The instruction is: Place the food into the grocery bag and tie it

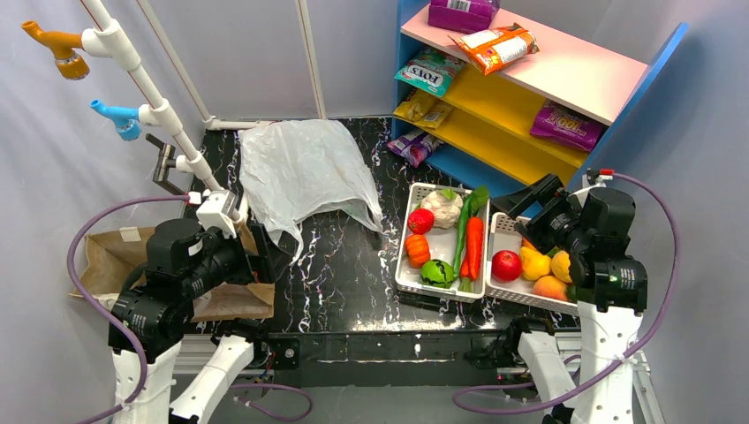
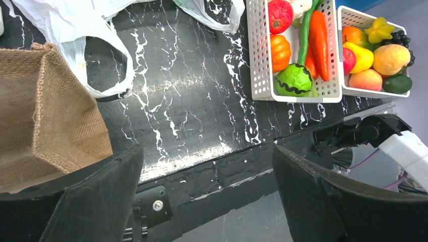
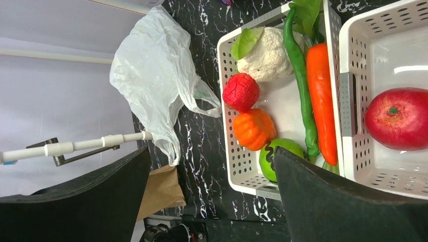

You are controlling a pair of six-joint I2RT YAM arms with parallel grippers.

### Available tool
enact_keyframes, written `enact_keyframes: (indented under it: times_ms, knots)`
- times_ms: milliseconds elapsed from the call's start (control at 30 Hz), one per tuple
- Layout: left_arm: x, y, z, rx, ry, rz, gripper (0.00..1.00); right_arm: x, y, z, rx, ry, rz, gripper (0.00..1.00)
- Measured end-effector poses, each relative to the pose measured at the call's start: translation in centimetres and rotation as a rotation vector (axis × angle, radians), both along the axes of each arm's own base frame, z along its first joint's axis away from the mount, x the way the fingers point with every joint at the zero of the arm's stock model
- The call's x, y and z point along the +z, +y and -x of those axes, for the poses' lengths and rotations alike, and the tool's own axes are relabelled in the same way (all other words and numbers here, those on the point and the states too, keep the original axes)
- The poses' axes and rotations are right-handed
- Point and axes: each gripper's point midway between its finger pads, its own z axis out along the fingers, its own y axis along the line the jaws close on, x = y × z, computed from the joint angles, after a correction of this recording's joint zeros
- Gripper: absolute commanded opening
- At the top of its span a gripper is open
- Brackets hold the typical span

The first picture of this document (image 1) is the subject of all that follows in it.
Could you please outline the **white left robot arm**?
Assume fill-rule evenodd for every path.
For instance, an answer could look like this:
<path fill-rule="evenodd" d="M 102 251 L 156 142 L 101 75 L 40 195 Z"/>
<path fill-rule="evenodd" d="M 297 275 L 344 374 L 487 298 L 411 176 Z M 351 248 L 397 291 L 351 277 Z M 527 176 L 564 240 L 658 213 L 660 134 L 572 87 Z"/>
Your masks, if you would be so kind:
<path fill-rule="evenodd" d="M 126 279 L 111 312 L 140 341 L 147 378 L 130 410 L 116 423 L 205 423 L 233 381 L 264 352 L 258 322 L 236 318 L 213 335 L 216 350 L 188 388 L 170 400 L 172 372 L 195 316 L 193 302 L 222 284 L 271 284 L 276 272 L 264 225 L 252 223 L 254 250 L 241 237 L 225 237 L 212 225 L 203 229 L 189 218 L 155 227 L 146 242 L 146 260 Z"/>

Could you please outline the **red apple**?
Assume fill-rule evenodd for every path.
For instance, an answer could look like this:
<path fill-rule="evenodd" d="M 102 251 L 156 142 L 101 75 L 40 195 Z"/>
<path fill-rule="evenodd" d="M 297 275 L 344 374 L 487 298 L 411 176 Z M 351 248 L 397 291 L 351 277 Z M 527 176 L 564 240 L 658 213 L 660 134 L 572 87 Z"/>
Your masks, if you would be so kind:
<path fill-rule="evenodd" d="M 491 276 L 500 283 L 509 283 L 522 274 L 520 257 L 510 250 L 501 250 L 494 254 L 491 265 Z"/>

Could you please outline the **red tomato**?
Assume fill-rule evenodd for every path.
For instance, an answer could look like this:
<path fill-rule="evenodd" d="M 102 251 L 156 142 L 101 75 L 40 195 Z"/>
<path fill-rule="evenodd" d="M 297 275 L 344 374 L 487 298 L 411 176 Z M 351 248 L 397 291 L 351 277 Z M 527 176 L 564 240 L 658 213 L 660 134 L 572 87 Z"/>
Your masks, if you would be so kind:
<path fill-rule="evenodd" d="M 415 209 L 406 220 L 408 230 L 417 235 L 428 233 L 433 228 L 434 223 L 434 214 L 425 208 Z"/>

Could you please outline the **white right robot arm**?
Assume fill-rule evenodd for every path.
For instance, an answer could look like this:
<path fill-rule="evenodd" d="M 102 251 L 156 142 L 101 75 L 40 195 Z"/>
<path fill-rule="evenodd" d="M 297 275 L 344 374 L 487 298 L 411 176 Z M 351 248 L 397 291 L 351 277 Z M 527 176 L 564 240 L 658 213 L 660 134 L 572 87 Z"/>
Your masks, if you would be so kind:
<path fill-rule="evenodd" d="M 637 341 L 647 307 L 647 272 L 629 254 L 636 206 L 605 183 L 612 170 L 589 171 L 587 187 L 570 193 L 555 174 L 491 203 L 509 218 L 532 204 L 541 211 L 516 231 L 542 253 L 557 247 L 571 260 L 580 319 L 580 375 L 568 374 L 551 324 L 520 317 L 506 330 L 503 350 L 533 374 L 546 423 L 632 422 L 632 373 L 624 353 Z"/>

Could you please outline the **white plastic grocery bag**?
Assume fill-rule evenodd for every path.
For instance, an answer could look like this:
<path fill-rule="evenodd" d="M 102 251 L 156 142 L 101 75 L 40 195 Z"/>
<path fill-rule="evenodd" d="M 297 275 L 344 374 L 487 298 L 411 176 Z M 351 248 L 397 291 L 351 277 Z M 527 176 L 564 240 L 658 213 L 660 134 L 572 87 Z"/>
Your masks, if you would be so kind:
<path fill-rule="evenodd" d="M 278 243 L 283 234 L 303 253 L 300 225 L 310 216 L 344 211 L 382 232 L 383 213 L 370 169 L 352 134 L 336 120 L 289 120 L 241 130 L 239 181 L 252 216 Z"/>

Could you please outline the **yellow pear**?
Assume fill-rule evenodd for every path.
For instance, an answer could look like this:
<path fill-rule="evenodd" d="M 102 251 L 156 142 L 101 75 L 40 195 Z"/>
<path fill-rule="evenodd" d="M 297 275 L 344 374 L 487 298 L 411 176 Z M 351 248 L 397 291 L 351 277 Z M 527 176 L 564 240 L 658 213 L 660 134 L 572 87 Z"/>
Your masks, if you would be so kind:
<path fill-rule="evenodd" d="M 536 281 L 543 276 L 551 274 L 551 258 L 533 248 L 520 247 L 519 257 L 521 260 L 521 276 L 527 281 Z"/>

